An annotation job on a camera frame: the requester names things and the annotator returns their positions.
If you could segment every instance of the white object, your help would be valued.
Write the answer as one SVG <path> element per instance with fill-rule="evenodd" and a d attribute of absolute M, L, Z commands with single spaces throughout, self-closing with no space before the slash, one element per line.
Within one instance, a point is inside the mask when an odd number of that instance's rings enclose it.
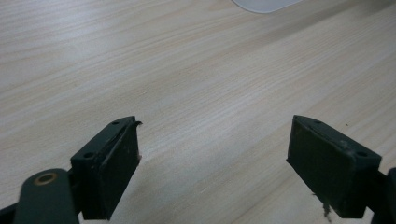
<path fill-rule="evenodd" d="M 248 11 L 269 13 L 296 4 L 302 0 L 233 0 L 238 6 Z"/>

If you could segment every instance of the table surface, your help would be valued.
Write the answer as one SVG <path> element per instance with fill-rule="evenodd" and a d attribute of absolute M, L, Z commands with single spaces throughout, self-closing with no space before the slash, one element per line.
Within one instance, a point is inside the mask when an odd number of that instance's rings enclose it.
<path fill-rule="evenodd" d="M 295 114 L 396 166 L 388 0 L 270 14 L 231 0 L 3 1 L 0 71 L 2 207 L 132 115 L 143 159 L 110 223 L 329 223 L 285 162 Z"/>

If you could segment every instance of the light wood surface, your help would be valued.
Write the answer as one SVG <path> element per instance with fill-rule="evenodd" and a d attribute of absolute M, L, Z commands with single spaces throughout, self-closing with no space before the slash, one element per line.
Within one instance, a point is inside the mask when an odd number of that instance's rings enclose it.
<path fill-rule="evenodd" d="M 1 207 L 135 115 L 143 160 L 110 223 L 329 223 L 285 162 L 294 114 L 396 166 L 393 1 L 0 4 Z"/>

